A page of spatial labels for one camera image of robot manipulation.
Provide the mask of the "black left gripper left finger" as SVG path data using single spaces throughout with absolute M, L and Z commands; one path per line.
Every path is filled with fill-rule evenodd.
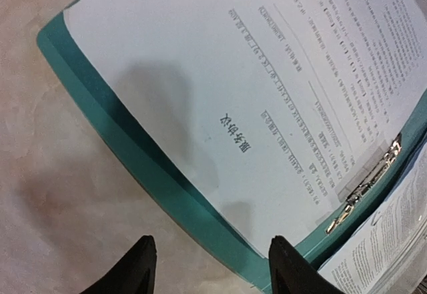
M 144 235 L 98 281 L 81 294 L 153 293 L 157 251 L 151 235 Z

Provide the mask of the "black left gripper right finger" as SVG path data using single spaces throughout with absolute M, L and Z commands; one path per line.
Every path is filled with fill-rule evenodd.
M 268 259 L 273 294 L 342 294 L 281 235 L 272 239 Z

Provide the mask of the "metal folder clip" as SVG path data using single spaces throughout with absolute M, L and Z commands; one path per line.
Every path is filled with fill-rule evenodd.
M 334 218 L 328 228 L 325 230 L 327 235 L 330 235 L 339 225 L 341 225 L 348 216 L 354 211 L 356 205 L 363 200 L 364 196 L 381 180 L 384 174 L 389 170 L 395 162 L 402 150 L 402 134 L 399 133 L 388 150 L 379 158 L 375 166 L 366 174 L 365 178 L 357 185 L 357 187 L 348 195 L 345 200 L 345 207 L 340 214 Z

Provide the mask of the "white paper stack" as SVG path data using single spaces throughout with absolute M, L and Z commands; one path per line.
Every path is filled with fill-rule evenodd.
M 426 90 L 415 0 L 79 0 L 65 25 L 259 253 L 326 222 Z

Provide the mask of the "green file folder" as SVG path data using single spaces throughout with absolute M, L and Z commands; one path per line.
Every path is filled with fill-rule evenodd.
M 37 44 L 66 90 L 125 168 L 163 210 L 217 260 L 265 293 L 272 293 L 268 252 L 256 251 L 191 184 L 156 142 L 120 102 L 85 58 L 68 32 L 64 12 L 57 14 L 37 36 Z M 415 0 L 426 20 L 426 0 Z M 402 150 L 384 176 L 330 235 L 330 223 L 345 202 L 296 245 L 298 253 L 319 273 L 322 266 L 357 232 L 391 196 L 426 152 L 426 90 L 401 132 Z M 387 293 L 426 246 L 426 215 L 383 276 L 369 293 Z

